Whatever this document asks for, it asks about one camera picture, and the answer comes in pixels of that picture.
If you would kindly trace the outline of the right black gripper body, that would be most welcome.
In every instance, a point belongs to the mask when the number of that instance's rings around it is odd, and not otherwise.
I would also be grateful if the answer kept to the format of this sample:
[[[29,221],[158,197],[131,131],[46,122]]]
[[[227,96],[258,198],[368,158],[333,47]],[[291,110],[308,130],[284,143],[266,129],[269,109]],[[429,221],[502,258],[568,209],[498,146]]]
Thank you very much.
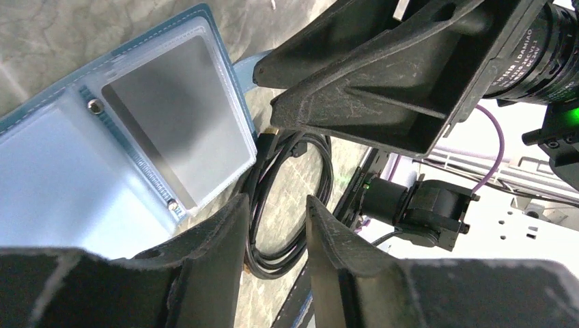
[[[483,97],[536,105],[577,100],[576,12],[545,4]]]

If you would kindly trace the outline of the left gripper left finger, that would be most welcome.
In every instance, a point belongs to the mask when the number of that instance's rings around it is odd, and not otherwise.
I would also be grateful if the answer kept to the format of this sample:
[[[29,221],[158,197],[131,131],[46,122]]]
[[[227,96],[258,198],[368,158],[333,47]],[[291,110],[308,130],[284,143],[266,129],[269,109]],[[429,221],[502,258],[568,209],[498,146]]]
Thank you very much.
[[[1,250],[2,327],[233,327],[249,224],[245,194],[133,258]]]

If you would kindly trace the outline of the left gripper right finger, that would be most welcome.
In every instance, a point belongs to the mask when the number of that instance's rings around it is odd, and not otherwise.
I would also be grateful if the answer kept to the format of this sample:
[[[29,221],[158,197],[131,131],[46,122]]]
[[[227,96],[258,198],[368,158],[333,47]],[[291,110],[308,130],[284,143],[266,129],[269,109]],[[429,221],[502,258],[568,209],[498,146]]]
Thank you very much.
[[[317,327],[577,327],[578,280],[545,260],[409,259],[307,198]]]

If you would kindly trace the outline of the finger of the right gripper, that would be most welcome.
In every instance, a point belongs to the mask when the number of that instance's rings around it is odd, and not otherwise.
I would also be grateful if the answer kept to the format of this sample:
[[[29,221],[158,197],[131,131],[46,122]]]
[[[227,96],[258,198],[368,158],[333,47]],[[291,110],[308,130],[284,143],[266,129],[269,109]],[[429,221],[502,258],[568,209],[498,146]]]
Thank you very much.
[[[480,3],[336,1],[261,58],[253,82],[274,89],[477,89]]]
[[[499,75],[544,1],[480,3],[477,89],[280,89],[274,126],[320,133],[421,158],[464,121]]]

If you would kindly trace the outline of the blue card holder wallet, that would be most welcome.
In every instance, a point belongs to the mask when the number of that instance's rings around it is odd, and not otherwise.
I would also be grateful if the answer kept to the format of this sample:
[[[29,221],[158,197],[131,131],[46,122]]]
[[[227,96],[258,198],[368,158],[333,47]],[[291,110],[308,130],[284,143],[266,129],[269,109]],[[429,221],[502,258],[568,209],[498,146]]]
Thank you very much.
[[[170,239],[256,160],[232,64],[195,5],[1,119],[1,246],[129,258]]]

